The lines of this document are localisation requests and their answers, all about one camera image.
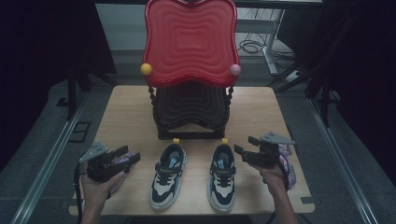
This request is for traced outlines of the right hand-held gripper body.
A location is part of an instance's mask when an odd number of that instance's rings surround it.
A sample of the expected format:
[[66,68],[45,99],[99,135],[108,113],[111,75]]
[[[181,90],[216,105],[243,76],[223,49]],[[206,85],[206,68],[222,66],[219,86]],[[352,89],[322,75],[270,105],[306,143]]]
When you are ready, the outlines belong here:
[[257,165],[261,168],[273,168],[279,161],[278,145],[294,145],[295,142],[278,133],[269,132],[257,138],[261,141],[258,152],[246,151],[248,164]]

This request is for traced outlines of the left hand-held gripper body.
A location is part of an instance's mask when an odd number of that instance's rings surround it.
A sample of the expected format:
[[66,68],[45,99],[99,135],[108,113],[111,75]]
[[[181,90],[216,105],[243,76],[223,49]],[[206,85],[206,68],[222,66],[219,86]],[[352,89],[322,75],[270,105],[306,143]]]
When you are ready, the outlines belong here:
[[115,150],[109,151],[104,144],[96,142],[79,158],[78,162],[87,164],[86,172],[91,180],[104,183],[118,174],[117,168],[111,165],[115,157]]

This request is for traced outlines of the navy and white sneaker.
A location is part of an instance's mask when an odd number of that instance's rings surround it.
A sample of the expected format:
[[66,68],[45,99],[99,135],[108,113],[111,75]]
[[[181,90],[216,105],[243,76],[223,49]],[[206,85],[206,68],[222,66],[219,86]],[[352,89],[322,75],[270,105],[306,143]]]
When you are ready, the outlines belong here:
[[149,191],[149,205],[154,210],[169,208],[180,193],[187,153],[179,142],[178,138],[174,138],[155,164],[155,176]]
[[209,174],[206,195],[210,205],[219,212],[230,212],[235,198],[236,168],[233,151],[226,138],[221,139],[212,155]]

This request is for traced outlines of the red and black shoe rack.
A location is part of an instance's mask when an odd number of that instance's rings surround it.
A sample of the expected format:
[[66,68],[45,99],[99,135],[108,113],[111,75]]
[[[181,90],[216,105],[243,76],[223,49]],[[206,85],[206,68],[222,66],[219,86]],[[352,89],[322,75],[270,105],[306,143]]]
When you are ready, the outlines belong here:
[[233,0],[148,0],[141,73],[161,139],[225,135],[241,73]]

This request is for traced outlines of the person's left hand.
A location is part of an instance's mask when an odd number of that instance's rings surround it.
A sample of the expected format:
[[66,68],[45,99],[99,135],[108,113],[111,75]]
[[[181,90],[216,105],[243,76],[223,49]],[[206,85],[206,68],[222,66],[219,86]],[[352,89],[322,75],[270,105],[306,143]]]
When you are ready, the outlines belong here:
[[107,182],[95,182],[87,175],[81,179],[83,193],[85,198],[84,212],[101,213],[105,206],[108,194],[112,187],[125,177],[124,172],[120,172],[111,177]]

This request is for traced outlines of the person's right hand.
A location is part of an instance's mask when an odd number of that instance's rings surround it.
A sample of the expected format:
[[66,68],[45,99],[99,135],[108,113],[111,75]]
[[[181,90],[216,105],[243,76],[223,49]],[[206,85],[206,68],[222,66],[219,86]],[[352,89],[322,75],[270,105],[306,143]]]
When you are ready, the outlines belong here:
[[257,165],[253,165],[253,168],[259,171],[259,174],[262,177],[262,182],[268,186],[272,195],[287,192],[284,184],[283,173],[277,165],[271,169],[261,168]]

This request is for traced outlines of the dark square floor plate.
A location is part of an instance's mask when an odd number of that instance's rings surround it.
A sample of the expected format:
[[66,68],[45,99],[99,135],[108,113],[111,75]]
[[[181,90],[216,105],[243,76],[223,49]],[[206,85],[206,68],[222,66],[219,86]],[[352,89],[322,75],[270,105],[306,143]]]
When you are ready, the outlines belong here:
[[76,144],[84,143],[91,128],[91,124],[90,121],[79,121],[75,125],[68,142]]

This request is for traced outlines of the black metal stand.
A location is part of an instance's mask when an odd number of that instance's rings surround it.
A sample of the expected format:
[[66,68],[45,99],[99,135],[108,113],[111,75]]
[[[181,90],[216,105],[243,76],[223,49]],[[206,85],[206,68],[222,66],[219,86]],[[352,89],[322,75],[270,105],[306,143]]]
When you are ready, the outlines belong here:
[[314,98],[319,92],[321,92],[321,99],[319,101],[319,118],[326,127],[329,127],[330,124],[328,120],[328,109],[332,99],[330,97],[330,63],[327,60],[322,61],[318,66],[297,76],[297,78],[295,78],[293,81],[282,86],[279,85],[280,82],[285,80],[286,77],[288,77],[302,64],[302,61],[294,62],[283,73],[275,77],[269,84],[267,84],[267,87],[271,87],[275,92],[283,92],[309,79],[310,82],[304,91],[304,95],[306,98]]
[[112,87],[116,87],[119,83],[106,75],[103,71],[97,68],[78,68],[71,67],[67,73],[67,97],[61,98],[57,106],[67,106],[68,115],[67,120],[70,120],[76,113],[78,108],[77,87],[82,91],[90,91],[92,89],[92,81],[90,75],[94,75]]

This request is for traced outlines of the white power strip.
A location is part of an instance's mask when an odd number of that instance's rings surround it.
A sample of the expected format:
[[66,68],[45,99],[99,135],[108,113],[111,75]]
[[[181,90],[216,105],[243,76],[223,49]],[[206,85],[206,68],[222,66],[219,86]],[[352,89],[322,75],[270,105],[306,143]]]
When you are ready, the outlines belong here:
[[298,70],[295,70],[295,71],[293,71],[290,75],[288,75],[288,76],[285,78],[285,80],[286,80],[287,82],[291,82],[291,81],[293,81],[294,79],[296,79],[297,77],[299,77],[300,74],[301,74],[301,73],[300,73]]

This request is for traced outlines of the metal floor rail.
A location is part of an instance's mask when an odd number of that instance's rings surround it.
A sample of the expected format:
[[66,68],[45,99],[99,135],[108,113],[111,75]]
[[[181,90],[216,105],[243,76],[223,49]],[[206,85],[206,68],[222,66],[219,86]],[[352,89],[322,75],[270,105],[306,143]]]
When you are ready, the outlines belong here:
[[330,149],[334,162],[346,183],[348,192],[350,193],[354,203],[356,204],[364,224],[378,224],[372,206],[370,205],[361,186],[358,184],[355,176],[350,170],[350,167],[347,164],[347,161],[343,156],[341,148],[336,142],[331,129],[327,127],[325,122],[321,119],[318,105],[315,103],[313,99],[307,99],[306,102],[311,112],[313,113],[316,124],[318,125],[318,128],[321,134],[323,135],[326,144]]
[[38,170],[38,173],[35,176],[32,185],[30,186],[23,200],[21,201],[19,208],[17,209],[14,217],[10,221],[10,224],[28,223],[45,187],[50,180],[56,164],[61,158],[61,155],[64,152],[64,148],[78,123],[83,107],[86,104],[88,95],[89,94],[87,92],[83,92],[79,96],[75,114],[63,126],[60,135],[50,149],[48,156],[40,166],[40,169]]

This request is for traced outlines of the white desk frame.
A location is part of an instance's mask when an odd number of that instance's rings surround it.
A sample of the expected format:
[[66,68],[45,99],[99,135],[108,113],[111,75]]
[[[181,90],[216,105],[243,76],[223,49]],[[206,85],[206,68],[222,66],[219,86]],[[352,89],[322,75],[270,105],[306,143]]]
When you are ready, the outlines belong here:
[[283,17],[283,9],[239,8],[242,15],[237,19],[236,44],[240,52],[261,54],[272,76],[277,76],[273,46]]

